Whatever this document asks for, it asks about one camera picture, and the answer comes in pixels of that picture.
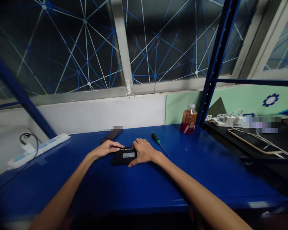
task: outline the person's left hand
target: person's left hand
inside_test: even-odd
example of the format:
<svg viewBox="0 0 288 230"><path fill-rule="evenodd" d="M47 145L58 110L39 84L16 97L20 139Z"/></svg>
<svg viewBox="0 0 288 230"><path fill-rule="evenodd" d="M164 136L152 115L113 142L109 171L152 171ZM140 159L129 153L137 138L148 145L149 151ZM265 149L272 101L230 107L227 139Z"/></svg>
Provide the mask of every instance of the person's left hand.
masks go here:
<svg viewBox="0 0 288 230"><path fill-rule="evenodd" d="M87 155L89 158L97 160L100 157L104 157L105 155L111 152L117 152L119 148L124 148L125 146L121 145L118 142L113 142L110 140L105 141L103 144L89 152Z"/></svg>

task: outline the blue table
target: blue table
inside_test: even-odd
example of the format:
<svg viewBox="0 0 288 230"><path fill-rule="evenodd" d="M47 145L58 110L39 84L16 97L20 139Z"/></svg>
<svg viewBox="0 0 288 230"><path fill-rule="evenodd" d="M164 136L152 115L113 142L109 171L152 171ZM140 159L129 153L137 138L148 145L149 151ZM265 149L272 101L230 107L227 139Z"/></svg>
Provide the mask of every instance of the blue table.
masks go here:
<svg viewBox="0 0 288 230"><path fill-rule="evenodd" d="M231 208L275 207L287 200L261 178L250 174L237 157L198 126L192 135L182 134L178 125L125 129L117 141L128 147L135 138L145 138L162 151L152 140L152 132L158 135L172 162ZM12 221L40 213L104 136L99 132L74 134L34 159L31 166L0 191L0 216ZM175 184L157 165L151 162L132 168L111 166L111 159L110 154L93 163L74 197L70 215L188 208ZM18 170L0 175L0 185Z"/></svg>

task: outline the gear icon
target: gear icon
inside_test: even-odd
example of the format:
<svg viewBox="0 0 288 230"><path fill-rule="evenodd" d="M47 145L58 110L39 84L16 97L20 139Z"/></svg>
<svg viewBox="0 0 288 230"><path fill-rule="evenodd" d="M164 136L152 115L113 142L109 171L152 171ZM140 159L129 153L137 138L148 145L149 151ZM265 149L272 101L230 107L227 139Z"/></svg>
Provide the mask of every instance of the gear icon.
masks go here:
<svg viewBox="0 0 288 230"><path fill-rule="evenodd" d="M278 101L278 97L279 97L279 94L276 94L276 93L273 95L269 95L267 99L263 101L262 106L268 107L270 105L273 105L276 101Z"/></svg>

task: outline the white power strip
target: white power strip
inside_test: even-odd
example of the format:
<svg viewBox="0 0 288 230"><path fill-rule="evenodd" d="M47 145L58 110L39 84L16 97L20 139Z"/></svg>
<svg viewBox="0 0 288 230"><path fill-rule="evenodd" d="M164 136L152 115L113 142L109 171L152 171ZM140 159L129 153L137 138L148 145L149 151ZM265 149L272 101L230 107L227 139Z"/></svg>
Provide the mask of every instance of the white power strip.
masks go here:
<svg viewBox="0 0 288 230"><path fill-rule="evenodd" d="M223 120L221 120L220 118L212 118L212 121L213 123L216 125L216 126L219 126L219 127L230 127L230 125L228 124L228 122L224 123ZM231 123L232 127L235 127L235 128L242 128L243 127L243 124L235 124L235 123Z"/></svg>
<svg viewBox="0 0 288 230"><path fill-rule="evenodd" d="M57 146L58 144L61 144L62 142L68 140L69 138L70 138L70 136L63 133L63 134L60 134L60 135L50 139L49 141L47 141L45 143L40 144L38 146L37 156L43 154L44 152ZM28 161L32 160L34 158L35 154L36 154L36 151L33 151L31 153L24 152L23 154L20 154L19 156L11 159L7 163L7 165L9 166L10 169L11 168L18 168L18 167L24 165L25 163L27 163Z"/></svg>

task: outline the white bottle cap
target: white bottle cap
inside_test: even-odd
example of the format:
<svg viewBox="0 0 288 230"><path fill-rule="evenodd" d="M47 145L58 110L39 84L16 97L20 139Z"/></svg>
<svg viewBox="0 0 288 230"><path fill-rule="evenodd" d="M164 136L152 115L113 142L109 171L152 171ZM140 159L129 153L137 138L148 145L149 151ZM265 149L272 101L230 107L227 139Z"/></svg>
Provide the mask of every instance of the white bottle cap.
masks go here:
<svg viewBox="0 0 288 230"><path fill-rule="evenodd" d="M195 108L195 105L194 105L194 104L189 104L189 105L188 105L188 108L189 108L189 109L194 109L194 108Z"/></svg>

